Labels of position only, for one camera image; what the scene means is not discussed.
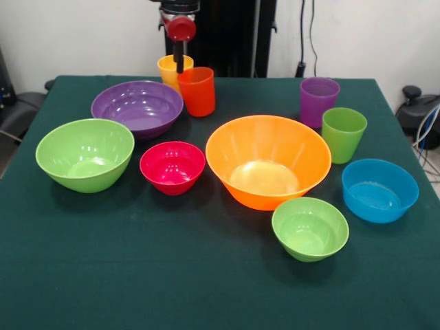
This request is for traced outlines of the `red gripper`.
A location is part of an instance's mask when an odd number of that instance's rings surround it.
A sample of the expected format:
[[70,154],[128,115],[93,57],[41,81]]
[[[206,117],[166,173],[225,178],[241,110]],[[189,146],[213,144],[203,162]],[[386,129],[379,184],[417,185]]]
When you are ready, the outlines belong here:
[[176,63],[176,72],[184,71],[184,42],[191,41],[196,34],[196,25],[192,18],[186,15],[164,16],[162,18],[168,38],[176,42],[173,44],[173,60]]

